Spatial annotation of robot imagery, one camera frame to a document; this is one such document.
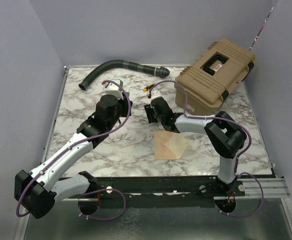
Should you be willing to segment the pink tan envelope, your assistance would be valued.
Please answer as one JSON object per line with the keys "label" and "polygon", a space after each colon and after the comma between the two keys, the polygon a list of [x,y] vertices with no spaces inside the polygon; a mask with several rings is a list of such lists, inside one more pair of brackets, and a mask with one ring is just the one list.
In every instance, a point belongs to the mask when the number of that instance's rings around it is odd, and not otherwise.
{"label": "pink tan envelope", "polygon": [[180,133],[156,130],[154,132],[154,159],[178,160],[188,147],[188,141]]}

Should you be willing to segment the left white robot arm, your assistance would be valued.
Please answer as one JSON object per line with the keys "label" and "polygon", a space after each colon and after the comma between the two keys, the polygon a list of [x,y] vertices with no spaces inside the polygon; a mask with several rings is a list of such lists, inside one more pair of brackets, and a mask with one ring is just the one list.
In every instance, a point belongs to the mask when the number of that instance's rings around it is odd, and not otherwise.
{"label": "left white robot arm", "polygon": [[15,176],[14,197],[16,215],[31,214],[36,219],[45,216],[56,202],[83,195],[100,196],[113,192],[112,187],[101,188],[95,177],[82,171],[74,177],[61,180],[61,176],[80,158],[94,150],[109,134],[119,130],[131,115],[132,102],[126,93],[121,96],[106,94],[97,102],[95,112],[89,116],[69,141],[50,159],[32,169],[21,170]]}

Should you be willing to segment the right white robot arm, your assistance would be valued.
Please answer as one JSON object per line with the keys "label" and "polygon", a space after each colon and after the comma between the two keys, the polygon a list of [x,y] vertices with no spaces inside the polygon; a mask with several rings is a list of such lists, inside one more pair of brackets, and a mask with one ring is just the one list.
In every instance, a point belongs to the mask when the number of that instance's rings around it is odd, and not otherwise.
{"label": "right white robot arm", "polygon": [[144,105],[144,109],[150,124],[160,123],[168,132],[207,135],[219,154],[219,181],[216,182],[215,189],[222,196],[233,191],[233,181],[237,178],[237,158],[248,137],[243,126],[224,111],[209,116],[173,112],[162,97],[152,99],[149,104]]}

